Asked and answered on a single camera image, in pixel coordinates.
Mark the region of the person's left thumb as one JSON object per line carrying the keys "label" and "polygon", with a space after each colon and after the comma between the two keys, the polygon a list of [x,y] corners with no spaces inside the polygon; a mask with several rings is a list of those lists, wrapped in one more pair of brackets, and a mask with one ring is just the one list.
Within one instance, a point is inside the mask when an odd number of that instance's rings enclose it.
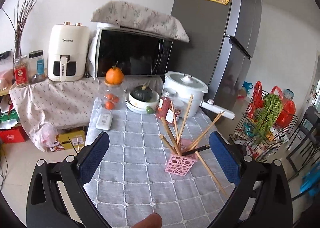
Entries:
{"label": "person's left thumb", "polygon": [[161,228],[162,218],[157,213],[152,213],[132,226],[132,228]]}

